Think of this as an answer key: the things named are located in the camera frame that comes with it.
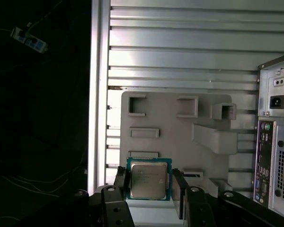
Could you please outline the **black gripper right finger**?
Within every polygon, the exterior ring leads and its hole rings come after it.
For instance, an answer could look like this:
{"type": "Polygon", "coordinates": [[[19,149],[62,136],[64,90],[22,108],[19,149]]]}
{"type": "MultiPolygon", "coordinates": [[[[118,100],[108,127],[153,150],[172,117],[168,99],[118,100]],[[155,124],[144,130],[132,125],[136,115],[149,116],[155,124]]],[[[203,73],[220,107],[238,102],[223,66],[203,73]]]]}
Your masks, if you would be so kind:
{"type": "Polygon", "coordinates": [[[172,170],[172,200],[188,227],[280,227],[282,216],[234,191],[213,197],[172,170]]]}

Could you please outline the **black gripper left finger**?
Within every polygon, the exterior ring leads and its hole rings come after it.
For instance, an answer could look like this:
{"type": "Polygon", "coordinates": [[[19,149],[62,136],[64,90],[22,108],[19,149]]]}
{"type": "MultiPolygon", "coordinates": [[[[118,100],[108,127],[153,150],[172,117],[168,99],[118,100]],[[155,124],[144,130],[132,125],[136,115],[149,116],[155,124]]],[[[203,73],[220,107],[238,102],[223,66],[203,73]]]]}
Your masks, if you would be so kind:
{"type": "Polygon", "coordinates": [[[51,227],[133,227],[132,215],[125,201],[129,172],[119,166],[113,185],[89,195],[78,190],[58,200],[51,227]]]}

